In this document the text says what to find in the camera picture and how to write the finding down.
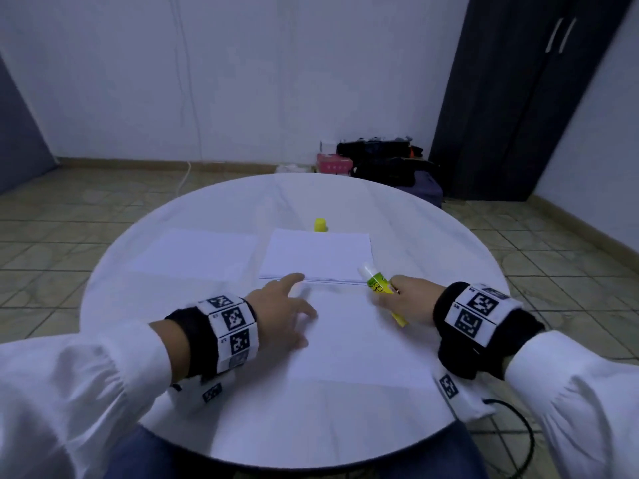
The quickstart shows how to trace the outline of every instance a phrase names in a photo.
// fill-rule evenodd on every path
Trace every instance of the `yellow cap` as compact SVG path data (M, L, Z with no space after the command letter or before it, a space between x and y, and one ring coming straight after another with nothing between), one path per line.
M315 231L316 232L326 232L328 230L328 227L326 226L326 220L324 220L323 218L316 218L315 219Z

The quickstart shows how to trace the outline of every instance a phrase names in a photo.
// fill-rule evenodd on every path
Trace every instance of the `white wall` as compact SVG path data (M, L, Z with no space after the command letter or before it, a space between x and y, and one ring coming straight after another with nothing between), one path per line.
M537 184L537 195L639 251L639 0Z
M169 1L0 0L0 54L54 154L199 159ZM205 160L310 163L361 136L428 153L468 0L179 1Z

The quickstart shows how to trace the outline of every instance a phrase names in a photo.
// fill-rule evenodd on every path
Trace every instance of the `hand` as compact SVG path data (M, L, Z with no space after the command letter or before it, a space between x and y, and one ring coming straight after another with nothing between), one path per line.
M399 294L376 294L379 306L399 314L410 322L433 323L433 309L446 289L426 279L393 276L390 284Z
M301 297L288 297L293 284L303 280L304 274L288 274L246 296L257 314L260 347L272 342L282 342L294 349L308 346L306 338L295 331L295 318L299 312L315 318L317 312Z

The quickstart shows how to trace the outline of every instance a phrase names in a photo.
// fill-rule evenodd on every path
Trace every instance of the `white shirt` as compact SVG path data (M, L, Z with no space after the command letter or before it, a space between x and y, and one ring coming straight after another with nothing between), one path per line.
M639 367L550 331L522 347L506 380L564 478L637 477ZM170 382L164 345L142 322L0 346L0 478L101 478L114 443Z

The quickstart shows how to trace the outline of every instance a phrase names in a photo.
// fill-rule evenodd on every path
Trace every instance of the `black cable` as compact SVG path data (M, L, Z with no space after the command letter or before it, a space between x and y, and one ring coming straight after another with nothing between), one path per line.
M486 399L482 401L486 405L490 405L491 403L499 403L500 405L503 405L508 410L513 412L522 421L523 425L526 427L526 430L528 430L528 436L531 439L531 447L528 450L528 455L526 456L526 460L523 461L523 464L521 467L517 467L515 465L515 474L513 474L512 476L508 478L508 479L519 479L520 477L523 476L523 473L526 472L528 467L531 465L532 456L535 453L535 433L532 431L532 427L528 423L528 420L526 420L526 418L519 412L519 410L517 410L511 404L502 402L501 400L495 400L495 399Z

